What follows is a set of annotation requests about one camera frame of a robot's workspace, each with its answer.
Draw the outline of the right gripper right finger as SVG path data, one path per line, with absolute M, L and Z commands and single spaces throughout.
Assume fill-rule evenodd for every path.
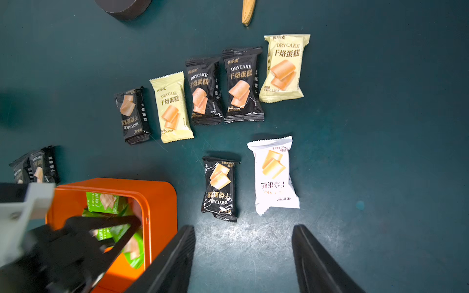
M 302 293 L 364 293 L 305 225 L 293 228 L 292 248 Z

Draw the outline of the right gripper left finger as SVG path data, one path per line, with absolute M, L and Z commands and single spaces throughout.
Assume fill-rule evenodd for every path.
M 125 291 L 126 293 L 186 293 L 195 251 L 195 229 L 185 225 Z

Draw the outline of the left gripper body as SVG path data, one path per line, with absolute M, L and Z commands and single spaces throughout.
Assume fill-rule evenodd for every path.
M 62 228 L 45 223 L 56 186 L 1 184 L 1 292 L 89 293 L 141 226 L 136 216 L 70 217 Z M 115 242 L 92 231 L 129 224 Z

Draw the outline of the green cookie packet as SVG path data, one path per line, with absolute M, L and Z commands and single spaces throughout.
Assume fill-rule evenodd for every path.
M 111 227 L 110 233 L 112 239 L 118 242 L 129 228 L 129 224 Z M 134 233 L 126 246 L 124 246 L 122 253 L 133 269 L 139 269 L 144 264 L 144 241 L 141 228 Z
M 102 217 L 108 218 L 109 217 L 106 214 L 102 214 L 102 213 L 99 213 L 99 212 L 90 212 L 87 208 L 84 209 L 84 211 L 82 212 L 82 216 L 86 217 L 86 218 L 91 218 L 91 217 L 92 218 L 102 218 Z M 112 238 L 110 228 L 95 229 L 95 230 L 92 231 L 92 235 L 95 238 L 97 238 L 99 241 Z
M 117 215 L 128 205 L 127 198 L 118 195 L 87 192 L 86 199 L 89 212 Z

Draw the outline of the orange storage box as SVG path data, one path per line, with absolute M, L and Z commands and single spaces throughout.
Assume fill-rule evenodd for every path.
M 122 293 L 151 265 L 178 232 L 177 193 L 170 183 L 131 179 L 95 178 L 57 186 L 45 223 L 53 230 L 80 216 L 87 206 L 85 193 L 112 194 L 133 199 L 142 211 L 144 265 L 133 269 L 120 255 L 97 284 L 95 293 Z

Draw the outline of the black cookie packet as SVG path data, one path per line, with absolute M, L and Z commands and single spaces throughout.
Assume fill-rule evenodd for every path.
M 257 65 L 262 52 L 261 47 L 232 48 L 222 52 L 228 88 L 226 123 L 265 120 L 258 96 Z
M 224 122 L 218 80 L 219 61 L 219 57 L 204 57 L 185 62 L 192 94 L 191 122 L 194 125 L 219 125 Z
M 50 145 L 29 154 L 34 183 L 60 183 L 55 162 L 55 146 Z
M 17 184 L 29 184 L 34 182 L 29 154 L 25 154 L 9 164 L 13 170 L 13 176 Z

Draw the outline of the white packet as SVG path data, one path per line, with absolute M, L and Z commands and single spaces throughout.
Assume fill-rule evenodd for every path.
M 256 140 L 247 147 L 254 155 L 255 210 L 259 216 L 271 208 L 299 209 L 300 202 L 289 173 L 291 136 Z

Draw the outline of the cream cookie packet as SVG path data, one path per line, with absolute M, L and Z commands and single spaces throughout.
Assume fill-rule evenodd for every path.
M 304 97 L 299 87 L 300 72 L 309 34 L 266 35 L 267 72 L 259 97 L 264 103 L 276 103 Z
M 149 81 L 155 91 L 162 142 L 193 139 L 186 107 L 184 73 L 167 74 Z

